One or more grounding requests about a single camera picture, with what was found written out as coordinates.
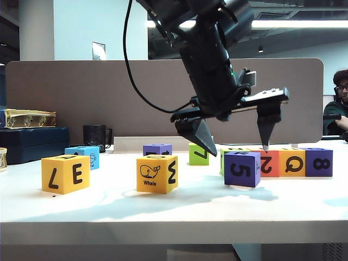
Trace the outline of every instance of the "whale drawing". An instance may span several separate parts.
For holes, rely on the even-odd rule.
[[[144,178],[154,178],[157,175],[159,169],[160,169],[160,166],[151,168],[150,166],[142,165],[140,166],[140,174]]]

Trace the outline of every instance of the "blue block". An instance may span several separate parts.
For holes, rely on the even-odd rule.
[[[171,144],[147,144],[142,147],[143,156],[150,154],[172,155]]]
[[[261,180],[259,152],[228,152],[225,154],[225,184],[255,188]]]
[[[306,151],[307,177],[332,177],[332,150],[324,148],[301,149]]]
[[[65,148],[65,154],[89,156],[91,170],[99,168],[99,147],[98,146],[81,146]]]

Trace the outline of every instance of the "cubicle divider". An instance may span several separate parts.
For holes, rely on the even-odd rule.
[[[257,71],[252,94],[286,87],[288,104],[271,143],[316,142],[322,132],[324,66],[315,58],[232,59],[235,71]],[[176,109],[194,96],[181,60],[132,60],[139,90],[154,104]],[[125,62],[13,61],[6,66],[7,107],[57,112],[57,126],[83,142],[83,125],[105,124],[114,136],[177,135],[170,114],[147,105],[133,90]],[[216,143],[260,143],[256,110],[232,114],[228,122],[207,120]]]

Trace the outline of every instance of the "orange block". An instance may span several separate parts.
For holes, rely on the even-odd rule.
[[[281,177],[306,176],[306,151],[300,148],[282,148],[279,154]]]
[[[261,153],[261,177],[279,177],[279,150],[257,148],[251,151]]]

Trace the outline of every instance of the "red block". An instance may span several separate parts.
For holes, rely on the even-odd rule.
[[[261,177],[279,177],[279,150],[250,149],[261,153]]]

